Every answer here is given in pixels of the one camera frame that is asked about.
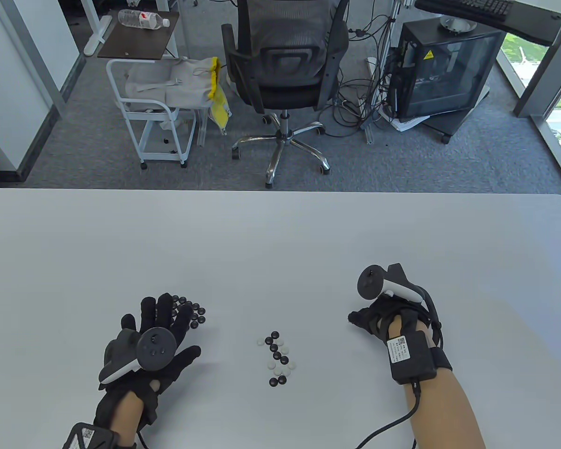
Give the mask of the person's left hand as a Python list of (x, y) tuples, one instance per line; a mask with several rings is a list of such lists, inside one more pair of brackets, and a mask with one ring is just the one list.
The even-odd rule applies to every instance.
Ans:
[(173, 296), (164, 293), (142, 299), (140, 327), (132, 314), (122, 317), (122, 329), (107, 344), (98, 376), (99, 390), (105, 395), (95, 411), (96, 426), (112, 425), (116, 408), (129, 392), (144, 405), (138, 428), (154, 423), (159, 397), (201, 355), (199, 346), (179, 351), (192, 314), (191, 306), (175, 306)]

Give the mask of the person's right hand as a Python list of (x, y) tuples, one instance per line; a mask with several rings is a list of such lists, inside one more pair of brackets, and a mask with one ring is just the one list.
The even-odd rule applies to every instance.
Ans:
[(436, 310), (433, 307), (428, 310), (421, 303), (381, 295), (371, 306), (349, 313), (347, 319), (349, 323), (367, 331), (386, 344), (390, 338), (389, 326), (404, 311), (413, 312), (416, 321), (421, 321), (427, 328), (430, 328), (432, 330), (432, 341), (439, 348), (443, 348), (442, 325), (439, 322)]

